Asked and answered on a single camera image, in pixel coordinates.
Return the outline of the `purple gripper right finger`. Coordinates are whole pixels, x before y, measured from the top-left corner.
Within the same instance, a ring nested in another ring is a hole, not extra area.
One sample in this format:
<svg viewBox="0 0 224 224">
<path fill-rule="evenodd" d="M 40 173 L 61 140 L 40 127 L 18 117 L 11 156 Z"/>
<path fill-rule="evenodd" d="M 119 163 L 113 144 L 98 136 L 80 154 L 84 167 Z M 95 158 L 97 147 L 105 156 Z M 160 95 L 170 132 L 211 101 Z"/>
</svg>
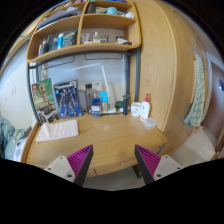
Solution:
<svg viewBox="0 0 224 224">
<path fill-rule="evenodd" d="M 153 175 L 158 167 L 161 157 L 140 145 L 135 145 L 135 157 L 140 167 L 144 183 L 152 183 L 154 181 Z"/>
</svg>

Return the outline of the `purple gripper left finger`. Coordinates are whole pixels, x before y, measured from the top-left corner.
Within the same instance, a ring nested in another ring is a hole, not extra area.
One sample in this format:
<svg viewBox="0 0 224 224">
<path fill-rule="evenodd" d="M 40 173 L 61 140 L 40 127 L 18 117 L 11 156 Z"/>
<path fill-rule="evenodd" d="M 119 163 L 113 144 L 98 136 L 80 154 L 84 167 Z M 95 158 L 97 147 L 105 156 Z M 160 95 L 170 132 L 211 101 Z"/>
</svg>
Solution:
<svg viewBox="0 0 224 224">
<path fill-rule="evenodd" d="M 74 183 L 76 185 L 78 186 L 83 185 L 92 157 L 93 157 L 92 145 L 86 146 L 67 157 L 67 160 L 75 174 Z"/>
</svg>

